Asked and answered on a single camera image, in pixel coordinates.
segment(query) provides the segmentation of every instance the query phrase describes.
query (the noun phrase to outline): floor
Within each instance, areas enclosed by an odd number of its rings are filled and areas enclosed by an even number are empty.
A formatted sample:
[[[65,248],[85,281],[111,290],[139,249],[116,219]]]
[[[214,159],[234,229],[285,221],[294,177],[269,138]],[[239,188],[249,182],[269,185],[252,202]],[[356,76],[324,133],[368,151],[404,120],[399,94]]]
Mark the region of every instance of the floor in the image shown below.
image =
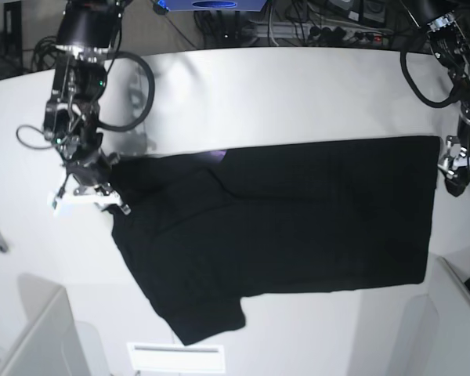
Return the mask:
[[[54,35],[60,25],[63,0],[26,0],[23,2],[23,48],[33,49],[41,38]],[[201,34],[195,27],[192,12],[169,13],[167,17],[195,44],[201,45]],[[141,56],[187,51],[192,47],[163,16],[152,9],[150,0],[135,0],[124,15],[122,49]],[[0,31],[2,30],[0,4]]]

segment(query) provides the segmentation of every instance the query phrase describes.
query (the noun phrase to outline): white panel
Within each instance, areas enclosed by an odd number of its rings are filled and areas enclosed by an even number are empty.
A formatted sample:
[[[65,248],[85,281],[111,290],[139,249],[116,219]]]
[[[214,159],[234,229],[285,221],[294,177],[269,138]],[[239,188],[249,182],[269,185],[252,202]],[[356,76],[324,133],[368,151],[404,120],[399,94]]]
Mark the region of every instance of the white panel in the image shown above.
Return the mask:
[[[439,314],[439,330],[428,362],[419,367],[424,371],[407,375],[470,376],[470,294],[443,258],[433,268],[428,295]],[[414,355],[411,363],[418,361],[416,348]]]
[[[136,371],[224,374],[223,346],[152,345],[129,343],[132,366]]]

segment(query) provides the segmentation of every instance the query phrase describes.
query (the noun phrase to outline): wire bundle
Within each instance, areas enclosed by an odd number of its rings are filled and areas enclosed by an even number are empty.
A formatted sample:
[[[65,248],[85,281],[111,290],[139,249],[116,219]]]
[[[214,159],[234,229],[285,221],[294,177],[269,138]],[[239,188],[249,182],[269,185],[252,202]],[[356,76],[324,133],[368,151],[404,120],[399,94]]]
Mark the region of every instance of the wire bundle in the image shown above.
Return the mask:
[[[328,46],[327,39],[321,38],[322,41],[317,44],[317,42],[310,41],[309,36],[305,33],[304,24],[312,23],[319,30],[322,30],[323,20],[327,19],[327,14],[332,13],[338,20],[334,19],[336,24],[339,26],[344,25],[346,27],[358,27],[359,24],[349,19],[345,14],[342,14],[328,5],[328,1],[318,2],[317,0],[313,1],[304,1],[304,0],[291,0],[291,4],[284,10],[284,17],[287,21],[291,22],[295,27],[296,38],[300,41],[300,44],[303,46],[314,46],[314,45],[324,45]],[[396,29],[400,22],[400,16],[403,15],[402,11],[397,13],[397,22]],[[367,37],[367,40],[373,40],[374,36],[380,36],[387,38],[389,40],[389,49],[392,49],[393,41],[396,37],[408,38],[410,35],[407,32],[411,27],[406,27],[402,30],[394,30],[391,32],[386,28],[376,28],[376,27],[365,27],[362,25],[363,29],[369,30],[366,32],[359,32],[356,35],[352,36],[350,39],[343,42],[343,47],[351,47],[356,45],[362,40],[362,38]]]
[[[202,33],[204,49],[210,48],[210,40],[214,40],[214,47],[220,47],[219,28],[211,12],[208,10],[193,12],[193,20],[199,32]]]
[[[30,69],[33,72],[47,71],[56,65],[60,51],[56,48],[56,37],[50,35],[40,39],[33,49]]]

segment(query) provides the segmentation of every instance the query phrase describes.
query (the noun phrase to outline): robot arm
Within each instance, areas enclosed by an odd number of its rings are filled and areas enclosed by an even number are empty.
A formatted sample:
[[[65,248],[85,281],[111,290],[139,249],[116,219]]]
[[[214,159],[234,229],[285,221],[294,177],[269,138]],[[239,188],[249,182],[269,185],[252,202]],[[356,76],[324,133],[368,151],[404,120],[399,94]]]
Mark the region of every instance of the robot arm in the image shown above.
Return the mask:
[[[470,184],[470,37],[466,20],[461,20],[457,6],[442,0],[402,0],[419,32],[409,38],[400,54],[402,72],[414,94],[426,105],[443,108],[460,103],[457,135],[446,138],[446,152],[439,161],[447,191],[457,197]],[[430,42],[435,58],[448,70],[453,89],[442,102],[425,98],[410,77],[406,57],[409,48],[419,40]],[[459,154],[452,156],[453,146],[460,145]]]
[[[57,150],[66,169],[66,180],[52,206],[62,200],[71,203],[93,202],[106,207],[117,204],[122,211],[130,209],[109,184],[111,165],[115,156],[107,157],[101,150],[103,128],[125,132],[135,128],[150,112],[154,98],[153,73],[140,57],[119,52],[121,18],[129,2],[116,0],[70,0],[57,35],[56,47],[64,51],[56,61],[51,97],[45,107],[43,134]],[[120,40],[115,46],[117,36]],[[117,127],[99,120],[98,100],[107,85],[108,73],[114,59],[135,60],[145,71],[149,82],[148,100],[142,115],[130,125]],[[107,58],[113,59],[108,72]],[[70,176],[80,184],[74,194],[66,194]]]

